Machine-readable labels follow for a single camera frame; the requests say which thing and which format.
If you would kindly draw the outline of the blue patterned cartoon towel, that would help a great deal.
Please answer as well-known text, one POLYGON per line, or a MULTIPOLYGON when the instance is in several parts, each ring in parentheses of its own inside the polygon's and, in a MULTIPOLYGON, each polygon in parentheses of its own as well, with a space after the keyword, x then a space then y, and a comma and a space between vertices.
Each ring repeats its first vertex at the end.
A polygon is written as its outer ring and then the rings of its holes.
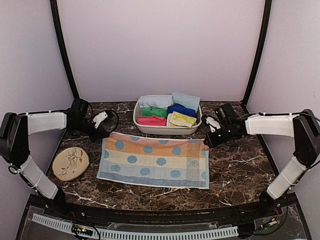
POLYGON ((203 139, 150 138, 114 132, 103 139, 97 179, 175 189, 209 189, 203 139))

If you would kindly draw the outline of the white plastic basin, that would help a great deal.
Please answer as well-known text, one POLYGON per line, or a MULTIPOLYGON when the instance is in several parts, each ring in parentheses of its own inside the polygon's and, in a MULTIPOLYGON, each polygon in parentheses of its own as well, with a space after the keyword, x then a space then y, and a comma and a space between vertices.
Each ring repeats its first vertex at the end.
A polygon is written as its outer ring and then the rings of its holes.
POLYGON ((142 95, 133 122, 145 134, 191 135, 202 123, 201 98, 180 92, 142 95))

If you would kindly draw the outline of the large light blue towel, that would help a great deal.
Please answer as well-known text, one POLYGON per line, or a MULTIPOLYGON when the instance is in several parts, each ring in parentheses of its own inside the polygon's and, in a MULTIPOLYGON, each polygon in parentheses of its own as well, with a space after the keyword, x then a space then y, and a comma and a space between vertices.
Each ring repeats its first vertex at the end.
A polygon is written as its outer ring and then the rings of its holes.
POLYGON ((169 94, 143 95, 137 102, 140 108, 156 107, 160 109, 166 109, 174 103, 173 96, 169 94))

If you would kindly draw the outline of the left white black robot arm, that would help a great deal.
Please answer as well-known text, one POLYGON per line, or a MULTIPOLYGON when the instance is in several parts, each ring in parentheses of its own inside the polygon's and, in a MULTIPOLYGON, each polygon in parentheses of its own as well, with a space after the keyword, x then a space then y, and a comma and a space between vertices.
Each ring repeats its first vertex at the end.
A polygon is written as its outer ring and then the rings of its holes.
POLYGON ((101 129, 99 120, 105 120, 108 113, 101 112, 88 118, 89 106, 86 100, 75 98, 67 109, 7 112, 0 125, 0 156, 8 163, 9 171, 20 176, 43 198, 52 201, 50 208, 60 218, 67 218, 71 208, 64 202, 64 191, 33 159, 30 141, 35 135, 58 131, 80 132, 92 142, 109 137, 111 133, 101 129))

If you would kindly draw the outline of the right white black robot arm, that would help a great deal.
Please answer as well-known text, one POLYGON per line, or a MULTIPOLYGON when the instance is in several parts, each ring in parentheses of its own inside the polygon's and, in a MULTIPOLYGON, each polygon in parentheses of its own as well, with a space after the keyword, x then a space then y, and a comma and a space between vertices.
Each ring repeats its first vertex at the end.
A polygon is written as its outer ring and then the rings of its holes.
POLYGON ((229 104, 215 111, 218 125, 214 125, 204 139, 213 149, 230 140, 260 136, 268 140, 286 140, 292 144, 288 162, 273 182, 260 195, 255 213, 266 217, 275 208, 275 201, 312 168, 320 163, 320 120, 310 109, 287 113, 247 113, 238 115, 229 104))

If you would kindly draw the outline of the round bird painted plate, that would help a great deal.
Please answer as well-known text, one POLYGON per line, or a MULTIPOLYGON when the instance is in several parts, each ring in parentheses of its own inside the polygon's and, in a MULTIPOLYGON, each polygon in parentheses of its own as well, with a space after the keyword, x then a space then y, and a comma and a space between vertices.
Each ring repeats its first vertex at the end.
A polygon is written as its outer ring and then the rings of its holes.
POLYGON ((53 174, 64 182, 78 178, 88 168, 90 158, 80 147, 69 147, 61 151, 53 160, 53 174))

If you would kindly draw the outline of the rolled light blue towel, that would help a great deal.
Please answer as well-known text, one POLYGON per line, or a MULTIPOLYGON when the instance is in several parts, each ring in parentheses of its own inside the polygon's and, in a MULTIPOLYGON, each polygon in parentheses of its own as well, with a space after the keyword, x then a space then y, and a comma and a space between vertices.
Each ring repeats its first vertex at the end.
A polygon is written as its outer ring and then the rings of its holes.
POLYGON ((184 106, 185 108, 197 111, 201 98, 198 96, 188 95, 180 92, 172 93, 173 102, 184 106))

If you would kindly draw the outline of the yellow white rolled towel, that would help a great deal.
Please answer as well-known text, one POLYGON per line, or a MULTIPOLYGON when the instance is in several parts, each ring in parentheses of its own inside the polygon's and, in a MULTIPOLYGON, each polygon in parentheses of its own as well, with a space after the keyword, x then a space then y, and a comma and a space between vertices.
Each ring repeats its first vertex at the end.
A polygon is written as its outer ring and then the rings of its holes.
POLYGON ((174 111, 168 114, 166 126, 167 127, 183 127, 190 129, 197 123, 196 117, 191 117, 174 111))

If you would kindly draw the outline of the dark blue rolled towel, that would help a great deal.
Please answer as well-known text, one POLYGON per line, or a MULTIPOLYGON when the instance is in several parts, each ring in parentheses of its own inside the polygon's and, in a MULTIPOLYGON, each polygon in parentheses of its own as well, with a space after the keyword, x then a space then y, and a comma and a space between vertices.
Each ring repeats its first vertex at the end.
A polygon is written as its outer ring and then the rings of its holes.
POLYGON ((178 103, 176 103, 172 106, 169 106, 167 108, 167 114, 171 114, 173 112, 177 112, 177 113, 180 113, 180 114, 183 114, 183 115, 186 115, 189 117, 193 117, 193 118, 197 117, 196 111, 194 109, 186 108, 183 105, 178 104, 178 103))

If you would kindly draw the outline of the pink folded towel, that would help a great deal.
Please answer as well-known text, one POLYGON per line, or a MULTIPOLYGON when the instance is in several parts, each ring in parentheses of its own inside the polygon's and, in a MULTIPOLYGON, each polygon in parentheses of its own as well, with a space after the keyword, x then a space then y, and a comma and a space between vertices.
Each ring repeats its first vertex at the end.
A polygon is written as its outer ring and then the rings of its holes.
POLYGON ((165 117, 158 116, 140 116, 136 122, 144 126, 160 126, 164 127, 167 125, 167 119, 165 117))

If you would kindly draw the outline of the green folded towel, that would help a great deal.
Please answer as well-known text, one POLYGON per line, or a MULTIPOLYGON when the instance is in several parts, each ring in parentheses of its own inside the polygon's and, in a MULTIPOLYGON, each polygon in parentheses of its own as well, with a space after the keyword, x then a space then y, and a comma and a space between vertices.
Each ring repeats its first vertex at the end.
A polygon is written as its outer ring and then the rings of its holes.
POLYGON ((158 108, 158 107, 147 107, 141 110, 142 117, 160 117, 160 118, 167 118, 168 112, 166 108, 158 108))

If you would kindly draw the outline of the left black frame post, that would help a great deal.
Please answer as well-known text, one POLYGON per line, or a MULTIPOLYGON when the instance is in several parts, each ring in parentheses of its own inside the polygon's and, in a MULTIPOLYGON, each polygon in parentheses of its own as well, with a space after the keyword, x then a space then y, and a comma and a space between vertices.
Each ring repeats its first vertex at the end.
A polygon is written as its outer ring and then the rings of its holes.
POLYGON ((62 63, 64 66, 65 74, 66 74, 66 77, 68 80, 69 88, 71 90, 73 98, 79 99, 80 95, 79 95, 79 91, 76 86, 74 75, 72 73, 72 68, 71 68, 69 56, 67 53, 66 43, 65 43, 65 39, 64 39, 62 23, 61 23, 59 8, 58 8, 58 1, 57 0, 50 0, 49 3, 50 3, 50 8, 51 8, 51 15, 52 15, 55 35, 56 35, 56 39, 57 39, 57 43, 58 43, 58 48, 60 51, 60 56, 61 56, 62 63))

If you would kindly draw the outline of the black frame post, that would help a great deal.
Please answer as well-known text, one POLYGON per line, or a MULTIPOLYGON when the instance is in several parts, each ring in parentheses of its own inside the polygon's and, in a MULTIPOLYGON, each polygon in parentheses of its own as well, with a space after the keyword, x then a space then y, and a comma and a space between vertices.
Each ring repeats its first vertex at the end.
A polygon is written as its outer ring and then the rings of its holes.
POLYGON ((58 1, 57 0, 50 0, 49 3, 50 3, 50 8, 51 8, 51 15, 52 15, 55 35, 56 35, 56 39, 57 39, 57 43, 58 43, 58 48, 60 51, 60 56, 61 56, 62 63, 64 66, 65 74, 66 74, 66 77, 68 80, 69 88, 71 90, 73 98, 79 99, 80 95, 79 95, 79 91, 76 86, 74 75, 72 73, 72 68, 71 68, 69 56, 67 53, 66 43, 65 43, 65 39, 64 39, 62 23, 61 23, 59 8, 58 8, 58 1))
POLYGON ((263 55, 263 50, 265 46, 265 41, 267 37, 268 27, 269 27, 269 21, 270 21, 270 15, 272 10, 272 0, 265 0, 264 1, 264 8, 263 8, 263 15, 262 15, 262 21, 260 26, 260 32, 258 37, 258 42, 256 46, 256 51, 254 55, 254 60, 252 63, 252 68, 250 71, 250 75, 248 78, 248 83, 244 92, 244 96, 242 99, 242 105, 243 107, 246 107, 249 103, 251 93, 253 91, 253 87, 256 81, 256 77, 258 74, 261 58, 263 55))

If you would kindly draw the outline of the black front rail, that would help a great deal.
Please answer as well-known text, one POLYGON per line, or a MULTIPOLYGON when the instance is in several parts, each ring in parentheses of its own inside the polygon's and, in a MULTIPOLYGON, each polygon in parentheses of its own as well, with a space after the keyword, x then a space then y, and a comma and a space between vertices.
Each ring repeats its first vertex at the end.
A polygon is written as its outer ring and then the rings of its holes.
POLYGON ((249 212, 258 207, 257 202, 200 209, 200 210, 181 210, 181 211, 142 211, 142 210, 120 210, 111 208, 101 208, 85 206, 67 202, 67 216, 79 221, 95 224, 106 224, 108 222, 129 223, 129 224, 193 224, 204 222, 222 223, 248 223, 258 219, 260 216, 256 212, 249 212))

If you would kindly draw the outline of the right black frame post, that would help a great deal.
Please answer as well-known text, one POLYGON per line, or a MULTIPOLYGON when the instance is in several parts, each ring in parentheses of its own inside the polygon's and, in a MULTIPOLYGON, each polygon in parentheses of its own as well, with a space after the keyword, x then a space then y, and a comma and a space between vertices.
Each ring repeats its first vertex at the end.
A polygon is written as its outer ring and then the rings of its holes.
POLYGON ((249 103, 251 93, 253 91, 253 87, 256 81, 256 77, 258 74, 261 58, 263 55, 263 50, 265 46, 265 41, 267 37, 268 27, 269 27, 269 21, 270 21, 270 15, 272 10, 272 0, 265 0, 264 1, 264 8, 263 8, 263 15, 262 15, 262 21, 260 26, 260 32, 258 37, 258 42, 256 46, 256 51, 254 55, 254 60, 252 63, 252 68, 250 71, 250 75, 248 78, 248 83, 244 92, 244 96, 242 99, 242 105, 243 107, 246 107, 249 103))

